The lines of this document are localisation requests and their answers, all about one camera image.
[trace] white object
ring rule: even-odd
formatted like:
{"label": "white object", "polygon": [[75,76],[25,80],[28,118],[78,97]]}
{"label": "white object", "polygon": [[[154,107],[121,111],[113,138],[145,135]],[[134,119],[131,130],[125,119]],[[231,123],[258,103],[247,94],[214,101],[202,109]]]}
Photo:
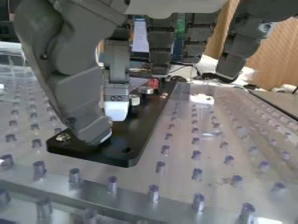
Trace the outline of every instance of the white object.
{"label": "white object", "polygon": [[227,0],[130,0],[125,14],[165,19],[171,13],[212,13]]}
{"label": "white object", "polygon": [[105,115],[111,121],[123,121],[127,116],[129,102],[105,101]]}
{"label": "white object", "polygon": [[214,105],[214,98],[204,94],[196,94],[189,96],[190,101],[198,104]]}

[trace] gray robot arm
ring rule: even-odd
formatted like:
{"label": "gray robot arm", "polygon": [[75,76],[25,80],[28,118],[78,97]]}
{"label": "gray robot arm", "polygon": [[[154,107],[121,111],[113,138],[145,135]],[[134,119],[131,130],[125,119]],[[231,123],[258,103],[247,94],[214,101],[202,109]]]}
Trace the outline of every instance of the gray robot arm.
{"label": "gray robot arm", "polygon": [[240,0],[226,37],[216,75],[232,81],[275,23],[298,14],[296,0]]}
{"label": "gray robot arm", "polygon": [[122,0],[22,0],[16,12],[16,33],[49,102],[87,144],[110,135],[109,118],[98,107],[106,80],[94,49],[122,25],[126,7]]}

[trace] black plate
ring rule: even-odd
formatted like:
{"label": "black plate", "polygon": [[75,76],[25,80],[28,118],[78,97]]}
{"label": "black plate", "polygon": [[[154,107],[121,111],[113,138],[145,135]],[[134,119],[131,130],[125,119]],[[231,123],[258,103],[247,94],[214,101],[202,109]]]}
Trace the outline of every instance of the black plate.
{"label": "black plate", "polygon": [[[47,152],[118,167],[134,166],[142,155],[174,86],[174,82],[167,82],[157,94],[146,98],[142,97],[137,112],[130,110],[126,120],[113,123],[113,135],[101,145],[87,146],[66,129],[62,132],[71,136],[70,141],[57,142],[55,135],[46,141]],[[166,98],[161,97],[163,93],[167,93]]]}

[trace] metal table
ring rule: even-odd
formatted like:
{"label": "metal table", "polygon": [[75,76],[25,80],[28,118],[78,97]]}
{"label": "metal table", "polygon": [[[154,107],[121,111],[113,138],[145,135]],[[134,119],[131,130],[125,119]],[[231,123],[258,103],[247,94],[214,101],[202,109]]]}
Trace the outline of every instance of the metal table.
{"label": "metal table", "polygon": [[[139,162],[119,168],[47,153],[45,140],[65,127],[38,84],[9,77],[0,83],[0,155],[14,161],[0,168],[0,188],[10,195],[0,223],[91,223],[83,217],[95,211],[98,223],[230,224],[240,221],[243,203],[255,208],[255,223],[295,222],[298,124],[247,92],[179,83]],[[212,107],[195,102],[198,93],[214,97]],[[46,174],[33,172],[36,161]],[[75,186],[73,168],[82,180]],[[196,194],[204,197],[202,212]],[[50,219],[46,203],[36,209],[46,197]]]}

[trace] red object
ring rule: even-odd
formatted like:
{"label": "red object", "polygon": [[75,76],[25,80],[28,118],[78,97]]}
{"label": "red object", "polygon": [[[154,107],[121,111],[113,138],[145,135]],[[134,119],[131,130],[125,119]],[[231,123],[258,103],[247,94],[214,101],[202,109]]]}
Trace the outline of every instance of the red object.
{"label": "red object", "polygon": [[158,79],[150,79],[147,82],[147,86],[150,86],[153,89],[159,88],[159,80]]}

